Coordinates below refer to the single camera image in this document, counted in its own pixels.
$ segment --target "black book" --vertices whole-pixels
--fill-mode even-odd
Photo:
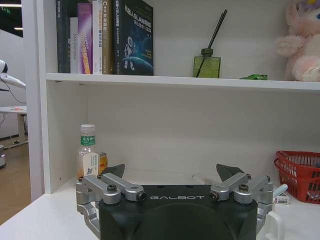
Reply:
[[[114,0],[115,73],[154,75],[154,9],[142,0]]]
[[[70,19],[68,1],[56,0],[56,40],[58,73],[70,73]]]

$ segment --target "table leg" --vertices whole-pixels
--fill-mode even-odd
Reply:
[[[26,141],[26,136],[25,136],[24,115],[22,114],[18,114],[18,130],[19,130],[19,142],[23,144]]]

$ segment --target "diffuser stick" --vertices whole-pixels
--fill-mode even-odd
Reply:
[[[214,30],[214,32],[213,32],[213,35],[212,35],[212,38],[211,38],[210,42],[209,42],[208,49],[210,49],[210,48],[212,47],[212,45],[213,45],[213,43],[214,43],[214,41],[215,41],[215,39],[216,39],[216,37],[217,37],[217,35],[218,35],[218,32],[219,32],[219,30],[220,30],[220,27],[221,27],[222,23],[223,23],[224,20],[225,20],[225,17],[226,17],[226,15],[227,15],[227,12],[228,12],[228,10],[225,9],[224,12],[221,14],[220,19],[219,19],[219,21],[218,21],[218,24],[217,24],[217,26],[216,26],[216,28],[215,28],[215,30]],[[198,78],[199,75],[200,75],[200,72],[201,72],[201,69],[202,69],[202,67],[203,67],[203,65],[204,65],[205,60],[206,60],[205,58],[202,59],[202,62],[201,62],[200,67],[199,67],[199,69],[198,69],[198,72],[196,73],[196,77],[197,77],[197,78]]]

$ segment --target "purple book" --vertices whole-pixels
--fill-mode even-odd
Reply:
[[[78,3],[78,73],[92,74],[92,4]]]

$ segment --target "wooden floor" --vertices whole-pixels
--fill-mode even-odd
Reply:
[[[31,203],[28,144],[4,153],[6,166],[0,169],[0,225]]]

